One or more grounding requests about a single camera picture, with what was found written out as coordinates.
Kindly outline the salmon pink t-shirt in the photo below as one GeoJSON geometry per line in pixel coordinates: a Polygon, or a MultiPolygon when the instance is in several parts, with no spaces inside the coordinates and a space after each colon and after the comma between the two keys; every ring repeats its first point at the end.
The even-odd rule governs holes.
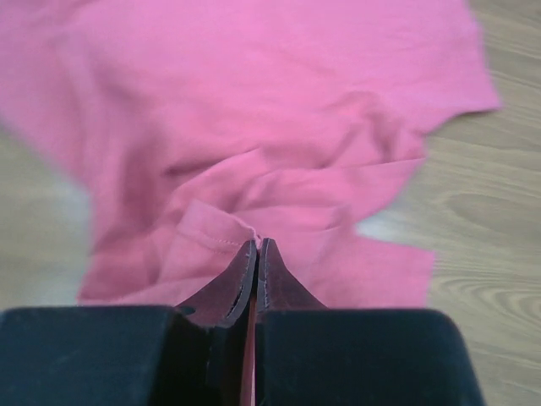
{"type": "Polygon", "coordinates": [[[464,1],[4,1],[1,121],[84,185],[77,306],[176,306],[276,242],[332,310],[424,309],[360,236],[450,119],[493,111],[464,1]]]}

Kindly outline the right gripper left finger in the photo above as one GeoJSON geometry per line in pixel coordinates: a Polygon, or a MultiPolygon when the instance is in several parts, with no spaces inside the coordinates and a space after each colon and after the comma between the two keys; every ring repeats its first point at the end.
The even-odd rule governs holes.
{"type": "Polygon", "coordinates": [[[258,250],[176,306],[24,307],[1,314],[4,405],[248,405],[258,250]]]}

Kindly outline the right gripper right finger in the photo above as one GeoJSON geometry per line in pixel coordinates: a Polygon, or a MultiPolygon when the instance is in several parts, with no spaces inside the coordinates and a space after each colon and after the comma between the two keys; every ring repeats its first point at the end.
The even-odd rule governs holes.
{"type": "Polygon", "coordinates": [[[437,310],[332,310],[265,239],[257,271],[258,405],[482,405],[454,321],[437,310]]]}

